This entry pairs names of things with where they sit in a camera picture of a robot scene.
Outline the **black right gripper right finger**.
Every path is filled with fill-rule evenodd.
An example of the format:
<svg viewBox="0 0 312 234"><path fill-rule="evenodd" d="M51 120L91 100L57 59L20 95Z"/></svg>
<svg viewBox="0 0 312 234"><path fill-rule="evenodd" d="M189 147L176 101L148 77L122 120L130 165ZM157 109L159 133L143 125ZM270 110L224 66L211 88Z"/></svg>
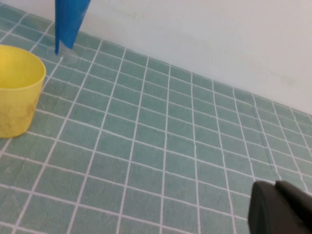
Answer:
<svg viewBox="0 0 312 234"><path fill-rule="evenodd" d="M279 180L275 187L301 219L312 218L312 197L291 183Z"/></svg>

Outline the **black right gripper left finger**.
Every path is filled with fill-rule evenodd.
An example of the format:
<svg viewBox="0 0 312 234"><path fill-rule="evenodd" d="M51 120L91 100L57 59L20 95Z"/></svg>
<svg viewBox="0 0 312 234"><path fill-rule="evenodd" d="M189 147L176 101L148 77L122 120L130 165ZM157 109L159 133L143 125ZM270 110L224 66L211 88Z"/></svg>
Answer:
<svg viewBox="0 0 312 234"><path fill-rule="evenodd" d="M275 184L256 181L252 186L248 226L252 234L310 234L312 219L301 219Z"/></svg>

